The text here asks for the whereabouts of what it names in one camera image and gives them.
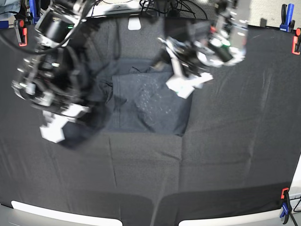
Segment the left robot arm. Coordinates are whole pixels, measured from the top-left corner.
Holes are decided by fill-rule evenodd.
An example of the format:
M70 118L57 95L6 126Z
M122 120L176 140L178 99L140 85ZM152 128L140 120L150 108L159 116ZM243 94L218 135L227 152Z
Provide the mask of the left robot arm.
M211 22L188 22L183 31L158 40L162 49L152 67L170 63L173 75L167 87L187 99L195 89L211 81L210 67L233 66L244 60L250 15L249 0L220 0Z

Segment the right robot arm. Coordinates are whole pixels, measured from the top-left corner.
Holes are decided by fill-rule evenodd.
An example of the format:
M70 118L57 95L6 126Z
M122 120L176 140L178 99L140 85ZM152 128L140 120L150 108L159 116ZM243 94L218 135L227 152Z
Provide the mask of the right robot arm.
M35 25L37 46L29 50L12 81L16 95L42 111L41 136L75 146L94 137L108 121L111 78L92 70L85 51L69 45L94 6L93 0L53 0Z

